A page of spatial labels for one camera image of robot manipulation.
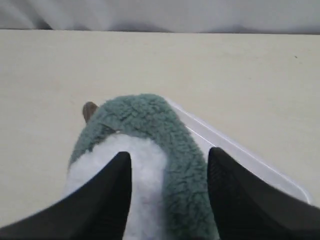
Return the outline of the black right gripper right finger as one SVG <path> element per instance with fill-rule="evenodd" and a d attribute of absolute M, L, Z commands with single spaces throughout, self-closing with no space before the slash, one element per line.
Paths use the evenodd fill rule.
<path fill-rule="evenodd" d="M 222 240 L 318 240 L 320 209 L 276 189 L 220 147 L 208 153 L 210 205 Z"/>

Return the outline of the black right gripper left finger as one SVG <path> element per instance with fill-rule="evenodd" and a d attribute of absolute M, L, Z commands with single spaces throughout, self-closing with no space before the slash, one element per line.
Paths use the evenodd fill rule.
<path fill-rule="evenodd" d="M 2 240 L 121 240 L 132 196 L 132 162 L 119 152 L 79 189 L 0 229 Z"/>

